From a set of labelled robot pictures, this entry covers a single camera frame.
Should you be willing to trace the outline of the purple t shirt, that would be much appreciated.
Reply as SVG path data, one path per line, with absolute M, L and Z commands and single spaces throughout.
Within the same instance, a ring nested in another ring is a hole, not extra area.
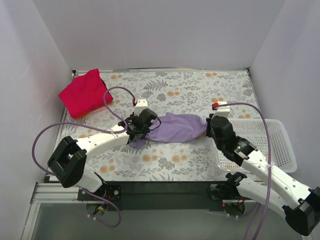
M 196 114 L 166 113 L 160 116 L 151 126 L 150 132 L 141 140 L 129 145 L 141 148 L 147 141 L 157 143 L 186 143 L 204 134 L 207 123 Z

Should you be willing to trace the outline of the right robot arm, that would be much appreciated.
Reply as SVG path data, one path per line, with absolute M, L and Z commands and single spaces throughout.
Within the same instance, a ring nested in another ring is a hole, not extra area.
M 229 120 L 222 116 L 206 119 L 206 136 L 230 161 L 264 181 L 264 187 L 237 172 L 227 175 L 226 192 L 232 199 L 245 194 L 284 217 L 287 224 L 302 236 L 309 236 L 320 222 L 320 189 L 312 189 L 268 163 L 257 147 L 237 136 Z

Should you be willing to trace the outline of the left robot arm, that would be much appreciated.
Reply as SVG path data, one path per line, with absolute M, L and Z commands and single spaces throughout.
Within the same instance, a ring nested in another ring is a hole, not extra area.
M 158 115 L 146 108 L 139 115 L 131 114 L 125 121 L 108 130 L 85 138 L 64 137 L 50 159 L 48 168 L 64 188 L 84 188 L 95 200 L 106 196 L 103 179 L 95 172 L 85 169 L 90 160 L 115 147 L 125 146 L 144 138 Z

